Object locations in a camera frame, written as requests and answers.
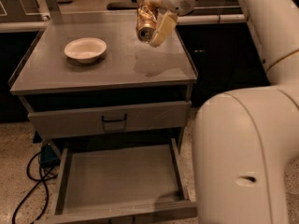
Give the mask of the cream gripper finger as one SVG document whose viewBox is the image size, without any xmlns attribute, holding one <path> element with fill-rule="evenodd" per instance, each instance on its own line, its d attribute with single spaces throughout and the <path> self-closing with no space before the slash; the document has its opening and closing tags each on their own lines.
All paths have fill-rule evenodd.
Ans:
<svg viewBox="0 0 299 224">
<path fill-rule="evenodd" d="M 140 4 L 140 9 L 144 12 L 157 12 L 163 5 L 163 0 L 144 0 Z"/>
<path fill-rule="evenodd" d="M 177 26 L 178 15 L 166 11 L 164 14 L 158 14 L 157 26 L 151 37 L 149 44 L 157 48 L 163 44 L 163 42 L 172 34 L 173 30 Z"/>
</svg>

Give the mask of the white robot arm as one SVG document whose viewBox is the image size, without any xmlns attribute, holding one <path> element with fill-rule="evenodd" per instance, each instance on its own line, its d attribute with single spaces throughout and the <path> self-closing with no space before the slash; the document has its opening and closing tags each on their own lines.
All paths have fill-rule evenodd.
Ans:
<svg viewBox="0 0 299 224">
<path fill-rule="evenodd" d="M 145 0 L 165 13 L 150 38 L 161 45 L 198 0 Z M 193 128 L 200 224 L 289 224 L 284 172 L 299 155 L 299 8 L 292 0 L 238 0 L 267 87 L 206 101 Z"/>
</svg>

